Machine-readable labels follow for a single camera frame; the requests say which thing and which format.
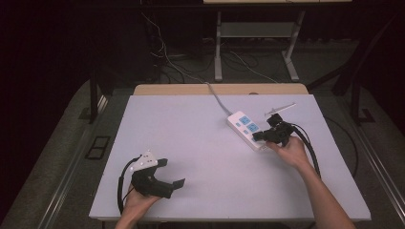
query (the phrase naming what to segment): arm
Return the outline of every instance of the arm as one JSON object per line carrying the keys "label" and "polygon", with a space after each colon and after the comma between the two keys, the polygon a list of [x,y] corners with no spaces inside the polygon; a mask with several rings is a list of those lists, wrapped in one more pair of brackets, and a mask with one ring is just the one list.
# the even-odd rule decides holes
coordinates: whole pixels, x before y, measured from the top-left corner
{"label": "arm", "polygon": [[116,225],[116,229],[133,228],[149,208],[160,199],[153,196],[145,197],[133,189],[132,185],[130,185],[129,190],[131,191],[129,191],[127,196],[125,207]]}
{"label": "arm", "polygon": [[291,136],[286,147],[280,147],[273,142],[267,142],[266,145],[301,175],[307,186],[318,228],[355,228],[339,202],[309,163],[304,143],[298,137]]}

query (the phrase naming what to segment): wrist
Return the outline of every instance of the wrist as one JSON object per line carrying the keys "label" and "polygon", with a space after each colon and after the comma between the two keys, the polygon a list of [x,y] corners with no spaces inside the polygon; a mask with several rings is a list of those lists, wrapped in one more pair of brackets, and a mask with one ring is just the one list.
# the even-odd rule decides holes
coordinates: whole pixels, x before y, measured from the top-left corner
{"label": "wrist", "polygon": [[132,229],[137,224],[137,219],[128,215],[122,215],[119,219],[116,229]]}
{"label": "wrist", "polygon": [[296,169],[298,173],[300,173],[301,176],[307,175],[307,174],[312,174],[315,173],[315,169],[312,167],[310,163],[302,163],[296,166]]}

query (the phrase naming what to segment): white tabletop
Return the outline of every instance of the white tabletop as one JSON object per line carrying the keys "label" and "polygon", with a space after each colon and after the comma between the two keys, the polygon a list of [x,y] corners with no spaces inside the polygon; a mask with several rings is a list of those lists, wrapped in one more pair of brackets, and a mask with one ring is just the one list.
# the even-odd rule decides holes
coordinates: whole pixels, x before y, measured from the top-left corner
{"label": "white tabletop", "polygon": [[[353,220],[370,211],[312,95],[220,95],[231,112],[242,111],[262,130],[264,113],[291,102],[280,113],[308,133],[324,182]],[[313,219],[298,173],[274,152],[252,151],[226,124],[213,95],[134,95],[129,99],[90,212],[118,219],[117,181],[127,161],[147,150],[167,158],[155,173],[165,182],[185,178],[170,199],[152,206],[144,220]],[[131,173],[124,180],[125,195]]]}

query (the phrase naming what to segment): white device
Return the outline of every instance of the white device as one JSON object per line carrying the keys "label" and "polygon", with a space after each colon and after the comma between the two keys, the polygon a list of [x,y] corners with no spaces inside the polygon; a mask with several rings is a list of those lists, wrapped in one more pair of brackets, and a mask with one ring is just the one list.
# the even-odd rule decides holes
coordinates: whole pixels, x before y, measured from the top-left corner
{"label": "white device", "polygon": [[237,112],[227,118],[227,124],[238,134],[247,145],[254,151],[264,150],[265,143],[256,142],[253,138],[253,133],[261,131],[259,126],[256,125],[246,114]]}
{"label": "white device", "polygon": [[293,103],[291,103],[290,105],[287,105],[287,106],[284,106],[284,107],[280,107],[280,108],[277,108],[277,109],[274,109],[274,108],[273,108],[269,113],[265,113],[265,118],[268,119],[268,118],[270,118],[272,115],[274,115],[274,114],[276,114],[276,113],[280,113],[281,111],[286,110],[286,109],[288,109],[288,108],[290,108],[290,107],[293,107],[293,106],[295,106],[295,105],[296,105],[296,103],[293,102]]}
{"label": "white device", "polygon": [[140,158],[134,162],[131,167],[130,171],[135,172],[138,170],[154,167],[158,165],[158,161],[156,160],[155,156],[152,155],[151,151],[148,150],[145,154],[141,155]]}

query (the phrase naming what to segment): white cable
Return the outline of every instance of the white cable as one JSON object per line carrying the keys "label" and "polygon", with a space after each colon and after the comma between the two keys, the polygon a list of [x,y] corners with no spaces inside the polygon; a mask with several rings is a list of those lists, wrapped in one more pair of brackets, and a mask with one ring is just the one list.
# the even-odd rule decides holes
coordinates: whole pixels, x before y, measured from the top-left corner
{"label": "white cable", "polygon": [[151,53],[151,55],[154,55],[157,58],[164,58],[164,56],[162,56],[162,55],[157,55],[157,54],[154,54],[153,52],[150,52],[150,53]]}
{"label": "white cable", "polygon": [[205,82],[206,85],[208,85],[209,90],[211,91],[212,94],[214,94],[215,98],[217,99],[218,103],[220,104],[220,106],[224,109],[224,111],[231,116],[232,112],[230,112],[226,106],[223,104],[223,102],[218,98],[217,94],[215,93],[214,89],[212,88],[211,84],[209,84],[208,82]]}
{"label": "white cable", "polygon": [[187,76],[187,77],[189,77],[189,78],[191,78],[191,79],[197,80],[197,81],[199,81],[200,83],[203,83],[203,84],[208,85],[209,90],[211,91],[212,94],[214,94],[214,96],[215,96],[215,98],[217,99],[217,101],[218,101],[218,103],[220,104],[220,106],[224,109],[224,111],[225,111],[228,115],[232,115],[232,112],[230,112],[230,111],[226,108],[226,106],[223,104],[223,102],[218,98],[218,96],[217,96],[217,94],[215,93],[214,89],[212,88],[212,86],[211,86],[208,82],[204,82],[204,81],[200,80],[199,78],[196,78],[196,77],[193,77],[193,76],[191,76],[191,75],[189,75],[189,74],[187,74],[187,73],[184,73],[184,72],[181,71],[176,65],[174,65],[174,64],[172,63],[172,61],[170,61],[170,58],[169,58],[169,56],[167,55],[166,44],[164,43],[164,41],[163,41],[163,39],[161,38],[161,35],[160,35],[160,28],[159,28],[159,26],[156,25],[154,22],[152,22],[147,16],[145,16],[145,14],[142,13],[142,16],[143,16],[144,18],[146,18],[146,20],[148,20],[152,25],[154,25],[156,28],[158,28],[158,34],[159,34],[160,41],[161,41],[161,48],[160,48],[160,51],[163,50],[164,56],[166,57],[167,62],[169,62],[169,64],[170,64],[173,68],[175,68],[177,71],[179,71],[179,73],[181,73],[181,74],[183,74],[183,75],[185,75],[185,76]]}
{"label": "white cable", "polygon": [[260,76],[262,76],[262,77],[264,77],[264,78],[267,78],[267,79],[273,81],[274,83],[279,83],[279,82],[275,81],[274,79],[272,79],[272,78],[270,78],[270,77],[268,77],[268,76],[266,76],[266,75],[263,75],[263,74],[261,74],[261,73],[258,73],[258,72],[256,72],[256,71],[250,69],[250,67],[246,64],[246,62],[244,62],[244,60],[243,60],[237,53],[235,53],[235,52],[231,52],[231,53],[234,54],[234,55],[236,55],[236,57],[238,57],[238,58],[242,61],[242,63],[245,65],[245,67],[247,67],[251,72],[256,73],[256,74],[258,74],[258,75],[260,75]]}

